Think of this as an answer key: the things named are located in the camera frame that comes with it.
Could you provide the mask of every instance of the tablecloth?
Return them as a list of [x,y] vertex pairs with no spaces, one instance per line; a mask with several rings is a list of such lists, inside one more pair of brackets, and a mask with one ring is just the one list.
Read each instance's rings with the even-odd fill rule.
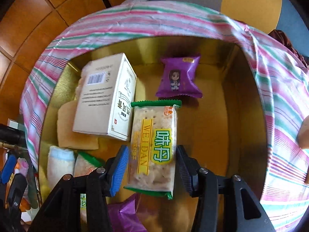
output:
[[309,205],[309,186],[303,183],[308,153],[296,141],[302,120],[309,115],[308,71],[263,32],[192,3],[148,1],[112,7],[81,18],[50,43],[26,82],[20,103],[34,167],[47,106],[67,61],[107,44],[158,35],[216,38],[241,47],[265,109],[268,165],[261,204],[277,231],[292,231]]

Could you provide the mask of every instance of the purple wrapper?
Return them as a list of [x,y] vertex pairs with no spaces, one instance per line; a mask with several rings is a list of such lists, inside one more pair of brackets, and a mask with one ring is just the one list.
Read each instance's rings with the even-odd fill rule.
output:
[[193,83],[195,70],[200,61],[200,55],[194,57],[163,58],[165,64],[163,76],[157,97],[169,98],[178,95],[188,95],[201,98],[202,92]]
[[114,232],[147,232],[136,215],[136,194],[122,203],[109,204],[109,218]]

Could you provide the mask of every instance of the bread slice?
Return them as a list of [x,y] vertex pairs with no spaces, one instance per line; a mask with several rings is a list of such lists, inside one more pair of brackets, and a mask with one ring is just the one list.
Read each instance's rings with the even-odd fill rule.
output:
[[98,137],[72,131],[77,103],[77,100],[70,101],[62,105],[58,110],[58,145],[62,148],[82,150],[98,149]]

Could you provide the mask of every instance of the screw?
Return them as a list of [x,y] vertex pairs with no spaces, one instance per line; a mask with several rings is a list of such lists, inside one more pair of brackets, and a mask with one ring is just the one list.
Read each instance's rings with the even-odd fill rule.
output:
[[104,173],[104,172],[105,172],[105,168],[104,167],[97,168],[97,173]]
[[204,174],[208,173],[208,169],[205,167],[201,167],[199,171],[200,173],[204,173]]
[[233,179],[236,180],[236,181],[241,181],[241,177],[237,174],[233,175]]
[[67,173],[62,177],[62,179],[64,179],[65,181],[68,181],[69,179],[71,179],[71,175]]

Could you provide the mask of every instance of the golden tray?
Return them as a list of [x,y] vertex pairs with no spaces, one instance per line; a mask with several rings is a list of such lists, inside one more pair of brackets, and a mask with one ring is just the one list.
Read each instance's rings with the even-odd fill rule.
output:
[[[44,201],[49,147],[58,145],[57,112],[75,97],[80,70],[91,60],[124,52],[137,75],[135,101],[157,100],[155,93],[163,74],[161,57],[201,54],[195,83],[202,99],[185,97],[178,110],[177,143],[188,155],[217,175],[239,174],[258,198],[262,195],[267,166],[266,125],[253,74],[240,48],[221,40],[191,37],[146,37],[114,43],[70,60],[55,87],[46,112],[39,153],[39,184]],[[99,149],[88,151],[107,160],[124,142],[100,138]],[[122,187],[126,185],[126,174]],[[108,202],[122,202],[133,192],[120,188]],[[176,173],[174,199],[141,195],[139,219],[148,232],[190,231],[197,198],[183,189]],[[219,224],[222,218],[220,198]]]

